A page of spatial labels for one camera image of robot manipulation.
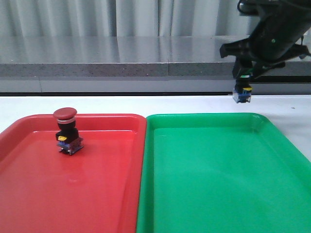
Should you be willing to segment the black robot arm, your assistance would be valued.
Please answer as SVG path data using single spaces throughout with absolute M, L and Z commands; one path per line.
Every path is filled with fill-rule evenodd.
M 310 55 L 297 44 L 311 27 L 309 0 L 252 0 L 247 2 L 260 21 L 248 38 L 223 44 L 220 56 L 235 56 L 234 79 L 257 78 L 267 71 L 285 67 L 296 57 Z

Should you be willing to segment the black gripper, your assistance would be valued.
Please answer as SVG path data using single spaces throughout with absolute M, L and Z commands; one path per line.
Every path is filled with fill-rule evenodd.
M 310 56 L 307 46 L 297 44 L 301 35 L 251 35 L 246 39 L 223 44 L 220 56 L 235 56 L 232 74 L 234 79 L 259 78 L 276 68 L 284 68 L 285 61 Z

